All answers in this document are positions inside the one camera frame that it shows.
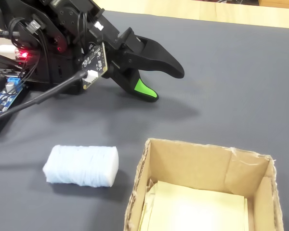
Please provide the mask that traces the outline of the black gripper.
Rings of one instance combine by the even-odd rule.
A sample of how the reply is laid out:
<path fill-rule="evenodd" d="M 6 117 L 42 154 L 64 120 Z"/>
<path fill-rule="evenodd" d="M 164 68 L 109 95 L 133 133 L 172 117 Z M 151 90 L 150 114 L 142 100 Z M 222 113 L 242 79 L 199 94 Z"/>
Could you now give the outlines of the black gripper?
<path fill-rule="evenodd" d="M 161 71 L 174 78 L 183 78 L 182 65 L 158 42 L 134 34 L 128 28 L 122 35 L 103 16 L 104 9 L 89 11 L 88 31 L 96 38 L 89 51 L 88 75 L 113 79 L 128 94 L 146 102 L 156 102 L 158 94 L 141 79 L 139 70 Z M 134 54 L 134 67 L 128 55 Z"/>

